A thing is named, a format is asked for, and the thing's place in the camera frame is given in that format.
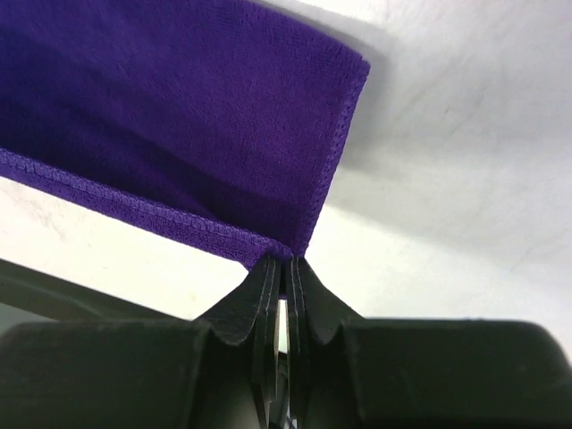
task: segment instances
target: purple microfiber cloth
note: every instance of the purple microfiber cloth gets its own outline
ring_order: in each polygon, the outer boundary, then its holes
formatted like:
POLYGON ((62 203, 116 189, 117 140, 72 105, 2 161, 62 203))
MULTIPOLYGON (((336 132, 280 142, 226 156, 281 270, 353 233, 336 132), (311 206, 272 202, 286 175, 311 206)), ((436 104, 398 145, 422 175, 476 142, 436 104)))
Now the purple microfiber cloth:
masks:
POLYGON ((242 0, 2 0, 0 174, 247 267, 301 256, 368 71, 242 0))

